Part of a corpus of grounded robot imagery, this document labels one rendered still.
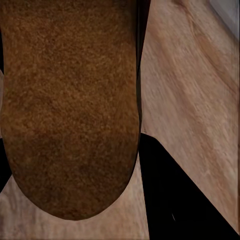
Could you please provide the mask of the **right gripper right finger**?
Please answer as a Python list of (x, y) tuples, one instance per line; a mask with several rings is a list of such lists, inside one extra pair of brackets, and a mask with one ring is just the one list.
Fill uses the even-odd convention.
[(150, 240), (240, 240), (156, 138), (141, 133), (138, 152)]

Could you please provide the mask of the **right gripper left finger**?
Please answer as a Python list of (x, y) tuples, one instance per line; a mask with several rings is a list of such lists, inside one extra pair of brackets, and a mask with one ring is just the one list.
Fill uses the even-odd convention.
[(11, 177), (12, 172), (6, 156), (3, 139), (0, 138), (0, 193)]

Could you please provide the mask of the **sandal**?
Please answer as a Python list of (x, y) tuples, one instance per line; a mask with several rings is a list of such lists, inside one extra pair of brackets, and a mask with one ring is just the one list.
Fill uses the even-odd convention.
[(151, 0), (0, 0), (0, 112), (24, 195), (64, 220), (109, 208), (133, 175)]

